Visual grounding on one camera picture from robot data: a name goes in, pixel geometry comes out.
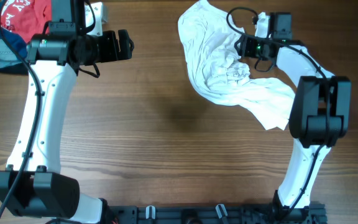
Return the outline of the white t-shirt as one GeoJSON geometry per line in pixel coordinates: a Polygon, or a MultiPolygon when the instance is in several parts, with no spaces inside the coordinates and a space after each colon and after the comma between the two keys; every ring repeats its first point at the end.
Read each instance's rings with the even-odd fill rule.
{"type": "Polygon", "coordinates": [[[239,105],[249,110],[266,129],[285,129],[294,91],[278,78],[250,76],[248,64],[234,48],[240,34],[226,12],[208,1],[198,1],[178,20],[188,76],[195,91],[223,106],[239,105]]]}

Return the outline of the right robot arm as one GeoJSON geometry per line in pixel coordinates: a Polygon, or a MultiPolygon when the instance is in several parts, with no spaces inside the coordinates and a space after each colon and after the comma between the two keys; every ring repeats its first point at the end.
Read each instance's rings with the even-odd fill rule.
{"type": "Polygon", "coordinates": [[[310,193],[321,164],[347,133],[351,81],[326,71],[299,41],[243,34],[235,48],[242,57],[271,61],[296,85],[289,117],[293,151],[268,218],[277,223],[303,222],[313,214],[310,193]]]}

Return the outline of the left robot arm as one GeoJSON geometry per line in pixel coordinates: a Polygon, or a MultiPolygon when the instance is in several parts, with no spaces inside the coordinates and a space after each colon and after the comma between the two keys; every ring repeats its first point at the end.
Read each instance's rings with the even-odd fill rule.
{"type": "Polygon", "coordinates": [[[21,62],[29,88],[17,142],[0,170],[1,210],[49,223],[117,223],[107,201],[81,193],[61,174],[60,141],[70,93],[80,72],[99,63],[129,60],[126,30],[93,35],[89,1],[53,1],[52,18],[33,35],[21,62]]]}

